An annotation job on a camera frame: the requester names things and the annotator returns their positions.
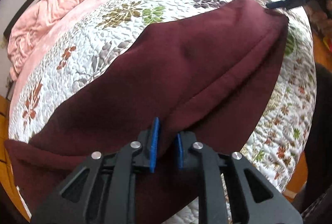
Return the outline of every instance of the blue object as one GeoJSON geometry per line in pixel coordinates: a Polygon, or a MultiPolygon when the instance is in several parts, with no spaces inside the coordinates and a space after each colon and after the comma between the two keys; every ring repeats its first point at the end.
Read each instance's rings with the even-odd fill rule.
{"type": "Polygon", "coordinates": [[[158,134],[159,134],[159,118],[155,117],[152,124],[152,139],[150,147],[150,172],[154,173],[157,162],[157,147],[158,147],[158,134]]]}
{"type": "Polygon", "coordinates": [[[177,145],[178,145],[178,166],[179,169],[183,168],[183,147],[182,147],[182,141],[181,141],[181,135],[178,133],[176,136],[177,145]]]}

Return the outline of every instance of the silver bolt head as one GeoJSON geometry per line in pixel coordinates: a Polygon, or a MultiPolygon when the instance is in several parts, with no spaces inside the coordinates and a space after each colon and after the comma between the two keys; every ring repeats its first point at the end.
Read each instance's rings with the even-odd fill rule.
{"type": "Polygon", "coordinates": [[[195,149],[202,149],[203,148],[203,144],[200,142],[195,142],[193,143],[193,148],[195,149]]]}
{"type": "Polygon", "coordinates": [[[233,152],[232,157],[233,159],[242,159],[242,154],[239,152],[233,152]]]}
{"type": "Polygon", "coordinates": [[[93,152],[91,154],[91,158],[93,159],[100,159],[102,157],[102,153],[100,153],[99,151],[93,152]]]}
{"type": "Polygon", "coordinates": [[[134,141],[130,143],[131,148],[138,149],[141,147],[141,143],[139,141],[134,141]]]}

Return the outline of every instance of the floral quilt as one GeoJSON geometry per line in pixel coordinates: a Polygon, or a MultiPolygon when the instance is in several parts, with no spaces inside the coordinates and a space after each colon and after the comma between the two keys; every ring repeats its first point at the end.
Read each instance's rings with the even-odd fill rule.
{"type": "MultiPolygon", "coordinates": [[[[101,5],[62,35],[30,74],[12,110],[10,138],[28,142],[63,101],[102,75],[147,25],[198,15],[230,1],[110,0],[101,5]]],[[[264,6],[277,0],[256,1],[264,6]]],[[[311,30],[303,8],[279,11],[289,17],[283,64],[266,109],[241,153],[283,191],[310,131],[316,74],[311,30]]],[[[198,223],[197,199],[166,221],[191,222],[198,223]]]]}

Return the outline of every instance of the pink blanket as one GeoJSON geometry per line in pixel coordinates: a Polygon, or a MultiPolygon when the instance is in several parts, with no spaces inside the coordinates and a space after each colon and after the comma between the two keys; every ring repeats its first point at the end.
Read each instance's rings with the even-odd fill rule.
{"type": "Polygon", "coordinates": [[[8,57],[13,66],[10,75],[15,81],[33,49],[52,27],[84,0],[40,0],[28,8],[12,28],[8,57]]]}

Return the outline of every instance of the fabric fold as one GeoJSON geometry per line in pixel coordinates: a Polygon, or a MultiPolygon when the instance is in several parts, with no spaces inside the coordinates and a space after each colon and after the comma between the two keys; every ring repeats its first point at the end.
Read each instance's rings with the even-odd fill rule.
{"type": "Polygon", "coordinates": [[[158,162],[155,174],[137,177],[137,223],[162,223],[177,213],[197,196],[195,180],[174,172],[177,132],[191,130],[224,154],[239,151],[271,96],[287,32],[286,16],[254,0],[149,25],[101,77],[63,102],[29,144],[5,142],[32,213],[80,158],[118,151],[156,116],[158,162]]]}
{"type": "Polygon", "coordinates": [[[40,0],[22,14],[12,28],[8,44],[8,58],[13,64],[10,75],[14,81],[42,37],[83,1],[40,0]]]}

